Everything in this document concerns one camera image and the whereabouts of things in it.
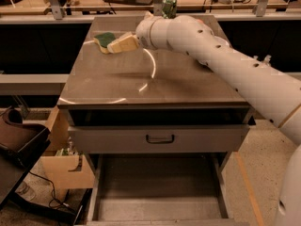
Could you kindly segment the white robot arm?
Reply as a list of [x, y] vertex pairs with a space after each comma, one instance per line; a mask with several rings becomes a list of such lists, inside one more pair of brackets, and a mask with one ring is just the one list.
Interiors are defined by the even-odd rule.
[[275, 226], [301, 226], [301, 81], [220, 42], [204, 22], [181, 15], [146, 15], [135, 33], [108, 45], [119, 53], [139, 46], [189, 55], [218, 74], [297, 145], [278, 198]]

